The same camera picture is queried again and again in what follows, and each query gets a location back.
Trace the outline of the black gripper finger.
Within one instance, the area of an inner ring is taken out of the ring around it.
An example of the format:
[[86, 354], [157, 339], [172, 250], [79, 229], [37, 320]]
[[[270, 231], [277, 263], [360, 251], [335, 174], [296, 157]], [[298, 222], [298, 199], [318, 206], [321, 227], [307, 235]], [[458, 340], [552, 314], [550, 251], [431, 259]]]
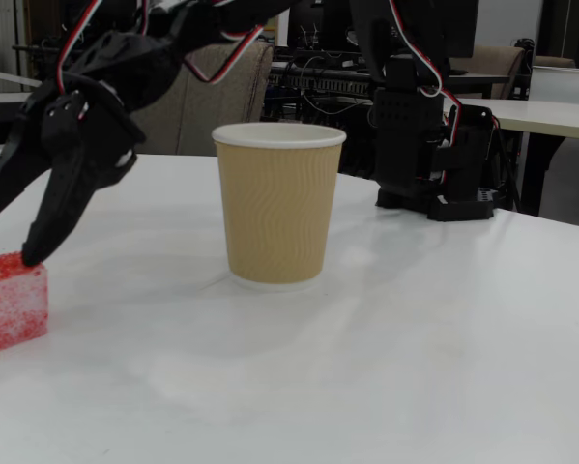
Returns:
[[0, 213], [50, 167], [41, 145], [41, 123], [48, 101], [30, 97], [14, 118], [0, 152]]

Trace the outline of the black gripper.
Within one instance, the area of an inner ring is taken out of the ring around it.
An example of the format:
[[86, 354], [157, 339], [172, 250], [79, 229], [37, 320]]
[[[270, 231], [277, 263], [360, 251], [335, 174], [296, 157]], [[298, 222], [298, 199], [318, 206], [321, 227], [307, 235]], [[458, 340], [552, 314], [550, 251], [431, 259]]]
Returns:
[[[78, 14], [54, 74], [30, 96], [49, 98], [41, 145], [50, 175], [22, 247], [24, 265], [47, 259], [73, 232], [95, 192], [129, 173], [144, 134], [126, 110], [164, 95], [183, 59], [217, 42], [220, 30], [220, 8], [212, 4], [87, 4]], [[97, 88], [115, 99], [83, 94]]]

